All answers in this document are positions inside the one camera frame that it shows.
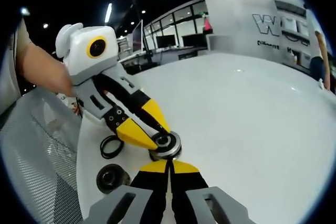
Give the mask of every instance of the human hand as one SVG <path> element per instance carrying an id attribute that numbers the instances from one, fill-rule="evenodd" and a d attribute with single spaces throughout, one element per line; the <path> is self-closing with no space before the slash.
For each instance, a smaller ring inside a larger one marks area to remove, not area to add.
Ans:
<path id="1" fill-rule="evenodd" d="M 326 73 L 326 76 L 324 77 L 324 87 L 327 90 L 330 90 L 330 74 Z"/>

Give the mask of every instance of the computer monitor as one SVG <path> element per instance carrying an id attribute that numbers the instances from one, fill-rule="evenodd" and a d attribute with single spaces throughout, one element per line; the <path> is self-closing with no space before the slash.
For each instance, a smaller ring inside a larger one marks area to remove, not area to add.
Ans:
<path id="1" fill-rule="evenodd" d="M 143 21 L 136 26 L 132 32 L 133 53 L 142 52 L 143 50 Z"/>
<path id="2" fill-rule="evenodd" d="M 176 46 L 175 35 L 157 36 L 156 43 L 158 44 L 158 48 Z"/>
<path id="3" fill-rule="evenodd" d="M 185 47 L 207 47 L 206 37 L 204 34 L 191 34 L 182 36 L 183 46 Z"/>

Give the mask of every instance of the gray mesh fabric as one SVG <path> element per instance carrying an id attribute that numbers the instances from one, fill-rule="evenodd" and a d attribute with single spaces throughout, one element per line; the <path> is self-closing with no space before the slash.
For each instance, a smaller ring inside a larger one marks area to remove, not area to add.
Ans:
<path id="1" fill-rule="evenodd" d="M 35 89 L 15 104 L 0 130 L 13 187 L 37 222 L 79 223 L 76 150 L 80 119 L 52 93 Z"/>

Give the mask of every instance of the robot eye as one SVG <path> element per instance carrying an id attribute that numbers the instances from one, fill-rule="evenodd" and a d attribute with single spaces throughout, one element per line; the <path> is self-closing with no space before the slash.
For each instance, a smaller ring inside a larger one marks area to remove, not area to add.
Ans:
<path id="1" fill-rule="evenodd" d="M 106 49 L 106 40 L 102 36 L 92 39 L 87 48 L 87 54 L 90 58 L 101 56 Z"/>

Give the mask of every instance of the white table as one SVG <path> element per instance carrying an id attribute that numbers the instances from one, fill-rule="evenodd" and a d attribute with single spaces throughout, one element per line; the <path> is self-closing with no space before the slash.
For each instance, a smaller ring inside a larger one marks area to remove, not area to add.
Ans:
<path id="1" fill-rule="evenodd" d="M 247 207 L 257 224 L 297 224 L 317 203 L 335 157 L 335 96 L 281 64 L 213 54 L 137 75 L 182 140 L 180 157 Z M 110 161 L 99 144 L 107 127 L 82 120 L 77 185 L 82 215 L 103 197 L 96 175 L 121 165 L 132 178 L 150 162 L 147 150 L 125 145 Z"/>

